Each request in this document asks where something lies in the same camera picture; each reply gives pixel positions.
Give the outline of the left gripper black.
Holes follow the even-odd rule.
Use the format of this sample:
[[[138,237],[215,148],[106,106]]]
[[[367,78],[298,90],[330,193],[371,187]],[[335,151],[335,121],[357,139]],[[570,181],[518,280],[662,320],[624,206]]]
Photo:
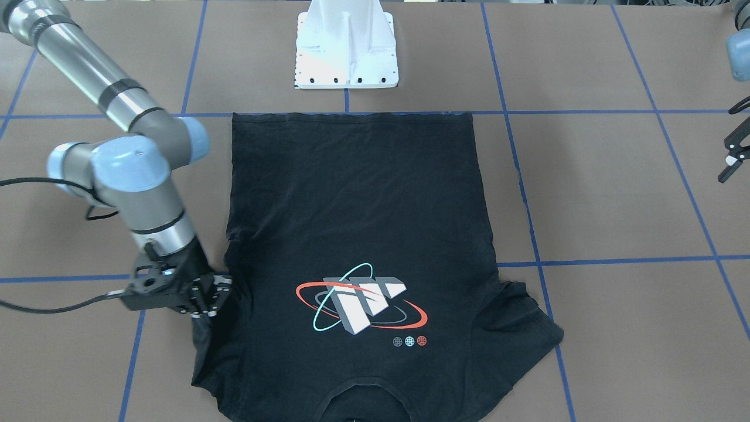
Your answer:
[[[728,109],[729,115],[736,115],[742,111],[748,109],[749,97],[743,98],[732,107]],[[729,136],[724,139],[724,147],[729,151],[725,159],[726,167],[720,174],[718,174],[718,181],[720,183],[726,183],[729,177],[739,169],[739,167],[749,157],[749,147],[743,147],[741,142],[747,139],[749,136],[749,117],[745,118],[742,123],[739,124]]]

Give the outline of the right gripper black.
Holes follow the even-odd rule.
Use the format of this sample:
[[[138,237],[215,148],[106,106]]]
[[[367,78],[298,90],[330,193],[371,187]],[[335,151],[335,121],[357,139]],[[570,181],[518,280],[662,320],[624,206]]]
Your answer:
[[[233,290],[232,276],[212,273],[198,238],[169,254],[155,240],[148,240],[140,249],[121,301],[134,311],[167,308],[189,312],[191,318],[211,318]]]

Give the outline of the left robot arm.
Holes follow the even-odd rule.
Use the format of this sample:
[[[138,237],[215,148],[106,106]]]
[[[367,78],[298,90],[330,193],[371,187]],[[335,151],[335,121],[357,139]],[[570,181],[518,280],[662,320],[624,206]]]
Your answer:
[[[729,36],[726,41],[728,52],[729,69],[736,81],[749,80],[749,2],[748,1],[731,1],[729,2],[734,14],[734,26],[737,33]],[[729,180],[740,166],[748,160],[749,146],[742,145],[747,141],[749,136],[749,118],[745,118],[729,136],[724,139],[724,148],[728,150],[725,159],[726,167],[717,176],[719,182],[724,183]]]

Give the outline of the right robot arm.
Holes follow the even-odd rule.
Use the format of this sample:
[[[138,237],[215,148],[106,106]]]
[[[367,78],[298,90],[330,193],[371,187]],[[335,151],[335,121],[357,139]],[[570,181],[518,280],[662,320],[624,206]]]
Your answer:
[[[73,19],[62,1],[3,1],[2,33],[29,46],[96,105],[116,128],[102,141],[68,141],[46,158],[46,178],[120,217],[138,248],[128,285],[101,295],[131,310],[171,309],[215,317],[232,278],[209,263],[172,179],[210,151],[203,124],[176,117]]]

